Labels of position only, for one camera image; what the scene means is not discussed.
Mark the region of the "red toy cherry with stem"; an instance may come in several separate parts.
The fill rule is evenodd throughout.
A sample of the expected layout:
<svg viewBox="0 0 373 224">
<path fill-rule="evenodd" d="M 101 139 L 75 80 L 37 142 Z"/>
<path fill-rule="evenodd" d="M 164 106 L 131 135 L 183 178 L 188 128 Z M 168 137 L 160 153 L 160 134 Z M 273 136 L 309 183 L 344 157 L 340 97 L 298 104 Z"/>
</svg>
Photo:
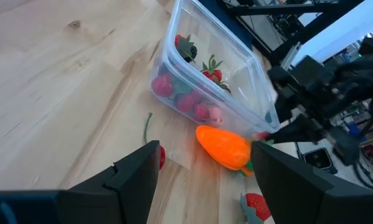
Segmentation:
<svg viewBox="0 0 373 224">
<path fill-rule="evenodd" d="M 148 143 L 148 126 L 149 126 L 149 122 L 151 120 L 151 117 L 152 117 L 152 112 L 149 112 L 148 113 L 148 118 L 145 122 L 145 125 L 144 125 L 144 130 L 143 130 L 143 142 L 144 144 L 147 144 Z M 166 160 L 166 152 L 165 152 L 165 148 L 163 148 L 162 146 L 160 146 L 160 163 L 159 163 L 159 170 L 161 170 L 164 166 L 164 163 L 165 163 L 165 160 Z"/>
</svg>

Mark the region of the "orange toy carrot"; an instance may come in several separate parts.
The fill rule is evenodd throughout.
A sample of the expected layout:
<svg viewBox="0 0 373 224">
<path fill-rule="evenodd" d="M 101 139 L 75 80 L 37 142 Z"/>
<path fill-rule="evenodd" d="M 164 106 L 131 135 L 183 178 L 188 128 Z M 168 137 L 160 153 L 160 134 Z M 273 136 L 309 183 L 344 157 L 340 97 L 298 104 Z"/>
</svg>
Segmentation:
<svg viewBox="0 0 373 224">
<path fill-rule="evenodd" d="M 208 155 L 220 165 L 239 171 L 245 177 L 253 176 L 251 143 L 246 139 L 230 131 L 205 125 L 197 127 L 196 138 Z"/>
</svg>

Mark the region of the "pink toy raspberry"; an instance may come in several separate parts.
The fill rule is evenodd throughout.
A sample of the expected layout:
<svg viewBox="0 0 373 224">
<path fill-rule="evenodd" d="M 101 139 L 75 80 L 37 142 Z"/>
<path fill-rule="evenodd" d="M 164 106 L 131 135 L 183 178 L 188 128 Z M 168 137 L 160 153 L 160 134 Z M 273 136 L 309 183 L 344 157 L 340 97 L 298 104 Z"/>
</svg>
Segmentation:
<svg viewBox="0 0 373 224">
<path fill-rule="evenodd" d="M 224 123 L 222 110 L 219 107 L 212 106 L 209 108 L 209 124 L 213 127 L 221 127 Z"/>
</svg>

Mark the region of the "black aluminium frame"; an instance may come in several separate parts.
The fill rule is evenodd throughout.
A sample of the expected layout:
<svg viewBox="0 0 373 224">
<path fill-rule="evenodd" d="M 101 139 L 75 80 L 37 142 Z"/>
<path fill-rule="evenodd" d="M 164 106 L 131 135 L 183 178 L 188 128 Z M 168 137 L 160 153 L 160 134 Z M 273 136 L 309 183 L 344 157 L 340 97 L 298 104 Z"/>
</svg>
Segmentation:
<svg viewBox="0 0 373 224">
<path fill-rule="evenodd" d="M 242 16 L 257 16 L 257 15 L 292 15 L 319 12 L 321 15 L 311 21 L 307 26 L 301 28 L 293 37 L 290 37 L 275 50 L 271 50 L 269 46 L 263 42 L 263 39 L 251 28 L 247 28 L 258 42 L 253 46 L 256 47 L 264 57 L 266 57 L 272 65 L 279 65 L 286 58 L 287 53 L 292 46 L 297 43 L 304 44 L 311 40 L 321 31 L 328 28 L 349 11 L 353 10 L 364 0 L 336 0 L 332 3 L 313 3 L 313 4 L 289 4 L 283 6 L 255 6 L 253 0 L 236 0 L 239 5 L 233 6 L 226 3 L 224 0 L 216 0 L 222 9 L 233 20 L 241 25 L 247 25 L 241 20 Z"/>
</svg>

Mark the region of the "dark toy blackberry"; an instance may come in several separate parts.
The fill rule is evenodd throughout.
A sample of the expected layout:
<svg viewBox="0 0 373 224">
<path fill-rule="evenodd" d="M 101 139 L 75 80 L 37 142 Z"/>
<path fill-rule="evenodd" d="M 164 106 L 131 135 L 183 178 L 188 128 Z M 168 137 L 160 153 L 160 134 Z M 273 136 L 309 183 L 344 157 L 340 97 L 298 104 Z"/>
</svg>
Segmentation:
<svg viewBox="0 0 373 224">
<path fill-rule="evenodd" d="M 188 62 L 188 63 L 189 62 L 195 62 L 196 56 L 197 56 L 197 47 L 193 45 L 191 47 L 191 54 L 190 54 L 190 56 L 185 58 L 185 61 Z"/>
</svg>

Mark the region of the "clear plastic container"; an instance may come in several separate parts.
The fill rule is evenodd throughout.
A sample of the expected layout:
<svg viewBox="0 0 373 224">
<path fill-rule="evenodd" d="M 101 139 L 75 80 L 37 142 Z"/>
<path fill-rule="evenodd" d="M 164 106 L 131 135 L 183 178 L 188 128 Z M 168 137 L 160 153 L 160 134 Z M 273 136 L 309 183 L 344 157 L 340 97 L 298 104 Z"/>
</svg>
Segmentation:
<svg viewBox="0 0 373 224">
<path fill-rule="evenodd" d="M 191 36 L 197 47 L 195 62 L 186 62 L 176 50 L 176 35 Z M 231 94 L 221 89 L 202 73 L 202 63 L 207 63 L 214 54 L 222 80 L 229 85 Z M 221 129 L 248 136 L 252 133 L 273 133 L 280 128 L 275 110 L 270 82 L 257 56 L 245 46 L 222 22 L 199 0 L 176 0 L 169 27 L 154 58 L 151 81 L 161 75 L 170 75 L 173 94 L 166 98 L 153 95 L 165 105 L 199 125 L 208 125 L 209 118 L 197 119 L 193 115 L 196 104 L 204 103 L 222 110 L 224 123 Z M 194 105 L 188 113 L 175 106 L 175 96 L 190 94 Z"/>
</svg>

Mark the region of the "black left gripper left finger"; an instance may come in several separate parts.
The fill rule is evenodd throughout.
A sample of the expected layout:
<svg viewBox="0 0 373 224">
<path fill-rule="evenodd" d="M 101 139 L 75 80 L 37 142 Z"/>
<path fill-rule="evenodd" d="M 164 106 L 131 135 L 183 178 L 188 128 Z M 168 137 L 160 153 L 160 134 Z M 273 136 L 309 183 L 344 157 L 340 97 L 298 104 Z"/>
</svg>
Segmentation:
<svg viewBox="0 0 373 224">
<path fill-rule="evenodd" d="M 0 224 L 146 224 L 159 147 L 150 141 L 67 190 L 0 191 Z"/>
</svg>

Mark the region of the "red toy strawberry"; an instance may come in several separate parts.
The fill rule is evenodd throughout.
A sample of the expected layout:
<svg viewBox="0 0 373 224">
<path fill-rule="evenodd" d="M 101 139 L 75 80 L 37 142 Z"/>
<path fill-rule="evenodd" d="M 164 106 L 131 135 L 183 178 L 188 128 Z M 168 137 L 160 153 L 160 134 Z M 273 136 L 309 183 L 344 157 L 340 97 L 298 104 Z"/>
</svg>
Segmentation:
<svg viewBox="0 0 373 224">
<path fill-rule="evenodd" d="M 216 85 L 221 87 L 221 89 L 225 90 L 228 94 L 231 94 L 229 85 L 226 81 L 222 80 L 222 71 L 219 68 L 222 65 L 223 61 L 216 61 L 215 55 L 212 54 L 209 57 L 207 63 L 202 63 L 202 70 L 201 73 L 207 77 L 209 80 L 212 80 Z"/>
<path fill-rule="evenodd" d="M 246 224 L 263 224 L 271 217 L 266 200 L 260 194 L 241 195 L 240 204 L 246 218 Z"/>
<path fill-rule="evenodd" d="M 174 45 L 179 55 L 185 60 L 186 57 L 190 56 L 191 47 L 194 45 L 194 43 L 191 41 L 190 35 L 183 37 L 182 35 L 178 34 L 175 36 Z"/>
</svg>

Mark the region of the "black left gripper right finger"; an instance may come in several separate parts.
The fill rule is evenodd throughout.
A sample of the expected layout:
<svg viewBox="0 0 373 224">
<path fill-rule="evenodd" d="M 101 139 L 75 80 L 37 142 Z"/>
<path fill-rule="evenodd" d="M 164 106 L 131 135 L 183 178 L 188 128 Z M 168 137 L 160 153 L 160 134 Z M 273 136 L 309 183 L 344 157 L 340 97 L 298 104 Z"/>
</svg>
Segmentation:
<svg viewBox="0 0 373 224">
<path fill-rule="evenodd" d="M 252 143 L 250 158 L 276 224 L 373 224 L 373 190 L 264 142 Z"/>
</svg>

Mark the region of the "red toy raspberry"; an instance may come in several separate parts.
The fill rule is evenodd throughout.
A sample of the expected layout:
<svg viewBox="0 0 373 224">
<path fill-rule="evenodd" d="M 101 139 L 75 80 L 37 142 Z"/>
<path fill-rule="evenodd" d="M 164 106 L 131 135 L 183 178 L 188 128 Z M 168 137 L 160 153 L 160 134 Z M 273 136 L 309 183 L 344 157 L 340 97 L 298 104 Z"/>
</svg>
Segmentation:
<svg viewBox="0 0 373 224">
<path fill-rule="evenodd" d="M 201 120 L 205 120 L 205 119 L 208 119 L 210 117 L 210 111 L 207 107 L 206 104 L 204 103 L 199 103 L 199 104 L 196 104 L 193 108 L 193 115 L 197 118 L 197 119 L 201 119 Z"/>
<path fill-rule="evenodd" d="M 161 75 L 161 76 L 156 77 L 151 82 L 151 89 L 158 96 L 162 96 L 166 98 L 170 97 L 173 94 L 171 76 Z"/>
<path fill-rule="evenodd" d="M 186 93 L 180 93 L 176 95 L 174 102 L 176 108 L 183 113 L 188 113 L 194 105 L 193 97 L 190 94 Z"/>
</svg>

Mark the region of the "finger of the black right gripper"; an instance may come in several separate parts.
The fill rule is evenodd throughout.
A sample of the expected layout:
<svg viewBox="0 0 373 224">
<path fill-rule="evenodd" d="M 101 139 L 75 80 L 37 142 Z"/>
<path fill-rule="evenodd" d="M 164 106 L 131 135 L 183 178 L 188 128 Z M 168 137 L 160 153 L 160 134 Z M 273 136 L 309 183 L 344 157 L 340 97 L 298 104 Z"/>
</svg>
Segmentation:
<svg viewBox="0 0 373 224">
<path fill-rule="evenodd" d="M 318 142 L 322 138 L 321 128 L 314 121 L 301 114 L 277 132 L 266 134 L 263 140 L 278 144 L 284 142 Z"/>
<path fill-rule="evenodd" d="M 291 119 L 291 111 L 298 105 L 298 82 L 282 67 L 272 67 L 268 71 L 268 76 L 277 93 L 275 109 L 279 122 Z"/>
</svg>

